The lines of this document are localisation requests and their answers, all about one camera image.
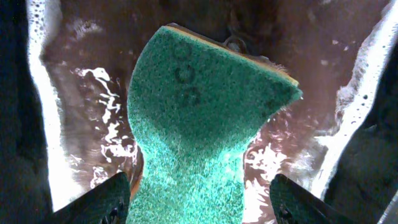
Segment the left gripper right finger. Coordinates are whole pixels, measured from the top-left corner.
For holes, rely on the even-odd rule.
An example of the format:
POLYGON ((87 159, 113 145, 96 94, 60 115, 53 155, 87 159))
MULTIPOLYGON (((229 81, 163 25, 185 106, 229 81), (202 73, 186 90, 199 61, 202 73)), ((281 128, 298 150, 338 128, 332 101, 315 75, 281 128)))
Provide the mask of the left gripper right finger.
POLYGON ((278 224, 354 224, 283 174, 271 181, 270 198, 278 224))

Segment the green yellow sponge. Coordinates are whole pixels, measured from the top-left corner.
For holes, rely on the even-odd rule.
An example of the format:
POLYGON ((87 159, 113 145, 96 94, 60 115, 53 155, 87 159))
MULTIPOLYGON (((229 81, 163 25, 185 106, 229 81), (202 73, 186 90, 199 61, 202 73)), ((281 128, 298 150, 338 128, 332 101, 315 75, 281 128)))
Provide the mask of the green yellow sponge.
POLYGON ((144 156, 129 222, 241 223, 244 151, 301 94, 284 72, 162 26, 141 52, 128 91, 129 124, 144 156))

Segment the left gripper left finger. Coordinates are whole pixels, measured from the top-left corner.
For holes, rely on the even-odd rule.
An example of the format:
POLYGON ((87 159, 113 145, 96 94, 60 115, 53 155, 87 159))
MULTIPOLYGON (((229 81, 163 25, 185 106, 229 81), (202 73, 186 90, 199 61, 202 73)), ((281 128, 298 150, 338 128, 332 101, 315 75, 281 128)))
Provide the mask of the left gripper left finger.
POLYGON ((47 217, 43 224, 125 224, 130 185, 119 172, 47 217))

